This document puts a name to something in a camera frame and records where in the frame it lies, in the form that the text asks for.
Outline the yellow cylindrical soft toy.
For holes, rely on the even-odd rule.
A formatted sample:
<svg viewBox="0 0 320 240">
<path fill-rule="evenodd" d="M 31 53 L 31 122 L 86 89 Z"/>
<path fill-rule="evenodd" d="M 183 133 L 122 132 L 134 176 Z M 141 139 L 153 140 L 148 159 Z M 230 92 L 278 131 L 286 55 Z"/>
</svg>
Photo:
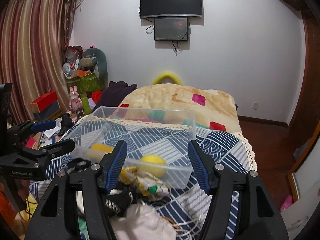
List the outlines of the yellow cylindrical soft toy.
<svg viewBox="0 0 320 240">
<path fill-rule="evenodd" d="M 96 143 L 91 146 L 91 149 L 95 151 L 103 152 L 104 154 L 108 154 L 108 153 L 111 153 L 114 148 L 108 145 Z"/>
</svg>

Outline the white soft cloth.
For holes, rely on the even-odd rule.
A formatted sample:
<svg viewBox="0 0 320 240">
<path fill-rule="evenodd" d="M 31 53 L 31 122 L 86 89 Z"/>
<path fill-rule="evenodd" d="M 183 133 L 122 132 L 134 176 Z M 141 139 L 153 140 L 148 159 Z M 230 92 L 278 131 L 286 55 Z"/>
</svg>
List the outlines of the white soft cloth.
<svg viewBox="0 0 320 240">
<path fill-rule="evenodd" d="M 172 224 L 146 204 L 130 205 L 124 217 L 111 218 L 110 223 L 117 239 L 176 239 Z"/>
</svg>

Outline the yellow felt ball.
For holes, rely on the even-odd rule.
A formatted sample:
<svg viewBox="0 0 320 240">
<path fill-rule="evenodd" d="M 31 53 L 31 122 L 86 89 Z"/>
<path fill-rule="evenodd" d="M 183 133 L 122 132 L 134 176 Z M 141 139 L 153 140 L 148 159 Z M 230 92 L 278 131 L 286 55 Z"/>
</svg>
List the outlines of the yellow felt ball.
<svg viewBox="0 0 320 240">
<path fill-rule="evenodd" d="M 144 162 L 146 164 L 141 163 L 139 165 L 139 169 L 149 172 L 153 176 L 157 178 L 161 178 L 166 173 L 166 169 L 162 168 L 161 166 L 166 165 L 167 163 L 165 160 L 159 156 L 156 155 L 145 155 L 140 159 L 141 162 Z"/>
</svg>

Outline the pink rabbit doll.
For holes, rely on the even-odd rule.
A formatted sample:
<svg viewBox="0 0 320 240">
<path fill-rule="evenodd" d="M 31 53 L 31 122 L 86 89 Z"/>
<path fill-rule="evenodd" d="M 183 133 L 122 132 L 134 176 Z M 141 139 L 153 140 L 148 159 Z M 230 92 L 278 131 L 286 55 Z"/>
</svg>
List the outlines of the pink rabbit doll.
<svg viewBox="0 0 320 240">
<path fill-rule="evenodd" d="M 83 105 L 79 97 L 77 86 L 69 88 L 69 107 L 72 113 L 75 113 L 77 118 L 83 117 Z"/>
</svg>

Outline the red shoe box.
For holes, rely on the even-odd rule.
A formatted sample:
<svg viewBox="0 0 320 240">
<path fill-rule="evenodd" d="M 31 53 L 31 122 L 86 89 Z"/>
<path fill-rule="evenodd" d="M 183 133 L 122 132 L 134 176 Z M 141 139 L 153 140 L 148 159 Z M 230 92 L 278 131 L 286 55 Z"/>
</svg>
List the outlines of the red shoe box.
<svg viewBox="0 0 320 240">
<path fill-rule="evenodd" d="M 33 113 L 40 113 L 43 110 L 47 109 L 57 101 L 56 91 L 47 92 L 46 94 L 41 95 L 39 98 L 30 103 L 30 109 Z"/>
</svg>

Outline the clear plastic storage bin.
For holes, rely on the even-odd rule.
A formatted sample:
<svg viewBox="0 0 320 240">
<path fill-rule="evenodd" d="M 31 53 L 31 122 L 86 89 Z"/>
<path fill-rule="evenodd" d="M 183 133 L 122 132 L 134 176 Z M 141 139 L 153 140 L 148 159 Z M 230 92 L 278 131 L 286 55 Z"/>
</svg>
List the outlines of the clear plastic storage bin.
<svg viewBox="0 0 320 240">
<path fill-rule="evenodd" d="M 187 151 L 196 137 L 195 114 L 190 111 L 101 106 L 84 117 L 66 134 L 75 142 L 73 157 L 99 161 L 102 152 L 91 149 L 99 143 L 115 147 L 127 143 L 124 166 L 139 167 L 145 155 L 156 155 L 167 163 L 159 178 L 172 189 L 186 189 L 193 168 Z"/>
</svg>

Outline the beige plush blanket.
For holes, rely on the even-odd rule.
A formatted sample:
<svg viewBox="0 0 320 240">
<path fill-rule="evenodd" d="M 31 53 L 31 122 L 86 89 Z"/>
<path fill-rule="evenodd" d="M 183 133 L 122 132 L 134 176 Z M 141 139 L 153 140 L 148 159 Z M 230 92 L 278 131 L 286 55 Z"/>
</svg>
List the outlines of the beige plush blanket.
<svg viewBox="0 0 320 240">
<path fill-rule="evenodd" d="M 140 87 L 120 103 L 131 108 L 192 111 L 197 125 L 240 133 L 234 98 L 223 91 L 162 83 Z"/>
</svg>

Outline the dark purple garment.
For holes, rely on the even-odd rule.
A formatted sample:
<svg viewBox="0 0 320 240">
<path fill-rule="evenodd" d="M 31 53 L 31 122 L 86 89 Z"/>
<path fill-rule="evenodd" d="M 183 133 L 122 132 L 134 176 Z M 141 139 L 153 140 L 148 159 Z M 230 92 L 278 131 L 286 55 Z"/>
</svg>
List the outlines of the dark purple garment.
<svg viewBox="0 0 320 240">
<path fill-rule="evenodd" d="M 100 106 L 106 107 L 118 107 L 120 103 L 125 99 L 127 95 L 137 89 L 137 84 L 128 85 L 124 81 L 110 81 L 109 86 L 102 92 L 98 91 L 98 94 L 93 98 L 95 102 L 95 111 Z"/>
</svg>

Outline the green cardboard box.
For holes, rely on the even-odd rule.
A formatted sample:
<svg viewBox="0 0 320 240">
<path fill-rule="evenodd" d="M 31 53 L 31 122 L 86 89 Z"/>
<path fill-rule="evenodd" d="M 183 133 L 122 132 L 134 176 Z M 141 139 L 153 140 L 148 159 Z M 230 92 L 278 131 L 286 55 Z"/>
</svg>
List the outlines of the green cardboard box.
<svg viewBox="0 0 320 240">
<path fill-rule="evenodd" d="M 87 92 L 95 92 L 97 90 L 104 89 L 103 80 L 99 80 L 94 73 L 85 75 L 83 77 L 75 77 L 73 79 L 66 80 L 67 88 L 77 86 L 79 94 Z"/>
</svg>

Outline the green dinosaur plush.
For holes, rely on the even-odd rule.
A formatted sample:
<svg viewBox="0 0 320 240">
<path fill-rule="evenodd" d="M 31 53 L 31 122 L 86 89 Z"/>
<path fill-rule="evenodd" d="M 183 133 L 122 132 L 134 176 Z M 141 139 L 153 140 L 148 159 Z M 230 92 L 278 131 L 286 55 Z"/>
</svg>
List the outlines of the green dinosaur plush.
<svg viewBox="0 0 320 240">
<path fill-rule="evenodd" d="M 79 66 L 84 69 L 94 69 L 95 76 L 99 80 L 108 80 L 106 56 L 98 48 L 89 48 L 84 51 Z"/>
</svg>

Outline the pink plush toy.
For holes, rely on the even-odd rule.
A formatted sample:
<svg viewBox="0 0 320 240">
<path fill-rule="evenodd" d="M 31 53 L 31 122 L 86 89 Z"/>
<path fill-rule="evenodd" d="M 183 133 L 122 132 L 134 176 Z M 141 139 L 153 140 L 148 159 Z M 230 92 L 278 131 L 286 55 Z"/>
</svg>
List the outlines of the pink plush toy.
<svg viewBox="0 0 320 240">
<path fill-rule="evenodd" d="M 283 211 L 286 210 L 288 207 L 290 207 L 292 204 L 293 204 L 293 197 L 289 194 L 289 195 L 285 198 L 285 200 L 284 200 L 283 204 L 281 205 L 279 211 L 280 211 L 280 212 L 283 212 Z"/>
</svg>

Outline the striped red beige curtain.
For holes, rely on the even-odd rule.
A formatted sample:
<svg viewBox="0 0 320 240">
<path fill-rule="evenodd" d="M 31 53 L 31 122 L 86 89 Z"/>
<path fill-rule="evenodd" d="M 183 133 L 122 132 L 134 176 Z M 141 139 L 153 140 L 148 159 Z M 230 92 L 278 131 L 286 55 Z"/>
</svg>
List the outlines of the striped red beige curtain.
<svg viewBox="0 0 320 240">
<path fill-rule="evenodd" d="M 10 0 L 1 12 L 1 83 L 12 83 L 9 113 L 33 119 L 30 103 L 56 92 L 63 111 L 69 92 L 62 70 L 77 0 Z"/>
</svg>

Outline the small wall monitor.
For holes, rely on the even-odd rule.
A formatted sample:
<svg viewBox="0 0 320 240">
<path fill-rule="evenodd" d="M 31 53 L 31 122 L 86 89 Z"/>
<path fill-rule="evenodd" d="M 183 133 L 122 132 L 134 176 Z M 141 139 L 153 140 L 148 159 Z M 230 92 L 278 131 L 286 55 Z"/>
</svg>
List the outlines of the small wall monitor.
<svg viewBox="0 0 320 240">
<path fill-rule="evenodd" d="M 164 17 L 154 20 L 155 41 L 188 41 L 189 19 L 187 17 Z"/>
</svg>

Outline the large wall television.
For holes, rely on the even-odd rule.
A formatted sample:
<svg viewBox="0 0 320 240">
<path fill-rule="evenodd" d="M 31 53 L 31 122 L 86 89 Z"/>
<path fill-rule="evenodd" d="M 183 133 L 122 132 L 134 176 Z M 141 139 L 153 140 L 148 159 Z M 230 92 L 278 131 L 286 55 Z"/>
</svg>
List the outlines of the large wall television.
<svg viewBox="0 0 320 240">
<path fill-rule="evenodd" d="M 140 17 L 202 17 L 202 0 L 140 0 Z"/>
</svg>

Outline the brown wooden door frame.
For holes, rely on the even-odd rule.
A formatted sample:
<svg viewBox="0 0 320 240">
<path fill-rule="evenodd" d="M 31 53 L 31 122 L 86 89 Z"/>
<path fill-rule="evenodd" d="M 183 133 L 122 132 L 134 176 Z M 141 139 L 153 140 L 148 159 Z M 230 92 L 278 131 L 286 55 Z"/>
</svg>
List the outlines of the brown wooden door frame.
<svg viewBox="0 0 320 240">
<path fill-rule="evenodd" d="M 296 202 L 302 192 L 295 175 L 319 138 L 319 0 L 281 1 L 301 12 L 305 35 L 303 79 L 289 123 L 289 133 L 301 152 L 287 173 L 293 200 Z"/>
</svg>

